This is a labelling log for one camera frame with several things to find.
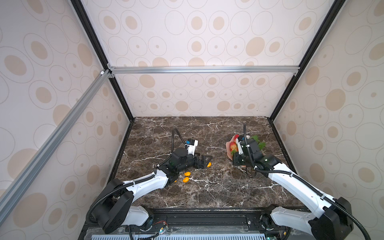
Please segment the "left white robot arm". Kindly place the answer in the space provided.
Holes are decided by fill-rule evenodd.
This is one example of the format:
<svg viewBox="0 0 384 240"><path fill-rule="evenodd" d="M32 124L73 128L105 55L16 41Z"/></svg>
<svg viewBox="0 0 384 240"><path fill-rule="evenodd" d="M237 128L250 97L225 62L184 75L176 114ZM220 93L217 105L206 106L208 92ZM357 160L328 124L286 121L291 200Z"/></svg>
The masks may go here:
<svg viewBox="0 0 384 240"><path fill-rule="evenodd" d="M154 225L153 213L148 208L132 204L146 194L171 185L180 173L190 168L206 169L212 164L212 156L195 152L197 140L188 139L182 143L182 148L175 148L175 142L171 141L171 153L152 173L131 181L113 179L108 182L91 204L86 214L86 223L99 226L105 234L121 226L150 230Z"/></svg>

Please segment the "pink scalloped fruit bowl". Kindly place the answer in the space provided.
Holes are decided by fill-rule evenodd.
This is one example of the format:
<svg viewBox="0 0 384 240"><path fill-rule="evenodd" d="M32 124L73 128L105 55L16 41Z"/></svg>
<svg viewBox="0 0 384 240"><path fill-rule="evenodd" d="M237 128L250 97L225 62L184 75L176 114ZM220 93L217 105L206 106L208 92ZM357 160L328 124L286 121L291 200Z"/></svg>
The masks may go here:
<svg viewBox="0 0 384 240"><path fill-rule="evenodd" d="M229 141L229 142L226 142L226 150L227 150L227 155L228 157L231 159L231 161L233 160L234 158L234 154L231 154L231 151L230 151L230 142L233 142L234 141L234 136L232 137L232 139Z"/></svg>

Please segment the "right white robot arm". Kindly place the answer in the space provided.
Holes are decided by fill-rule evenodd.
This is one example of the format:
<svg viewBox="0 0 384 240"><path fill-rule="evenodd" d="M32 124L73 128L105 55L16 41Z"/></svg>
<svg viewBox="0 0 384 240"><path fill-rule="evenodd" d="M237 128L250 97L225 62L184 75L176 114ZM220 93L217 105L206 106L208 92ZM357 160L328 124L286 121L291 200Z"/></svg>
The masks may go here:
<svg viewBox="0 0 384 240"><path fill-rule="evenodd" d="M339 199L319 190L293 172L274 155L264 155L257 136L248 137L247 127L243 134L235 135L226 143L227 154L234 166L251 167L257 173L278 183L293 194L309 212L289 210L270 205L260 217L260 224L266 231L277 227L288 227L312 235L317 240L344 240L358 227L364 238L371 237L365 227L352 215L349 201Z"/></svg>

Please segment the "green fake grape bunch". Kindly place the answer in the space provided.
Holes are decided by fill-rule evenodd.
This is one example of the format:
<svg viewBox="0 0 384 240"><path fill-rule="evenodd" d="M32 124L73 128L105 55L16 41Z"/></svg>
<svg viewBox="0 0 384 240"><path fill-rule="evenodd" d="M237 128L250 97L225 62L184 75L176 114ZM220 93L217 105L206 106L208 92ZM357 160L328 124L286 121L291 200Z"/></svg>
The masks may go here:
<svg viewBox="0 0 384 240"><path fill-rule="evenodd" d="M260 150L263 150L265 148L266 142L263 142L263 141L259 140L259 137L257 135L254 135L251 138L258 143L258 146L259 146Z"/></svg>

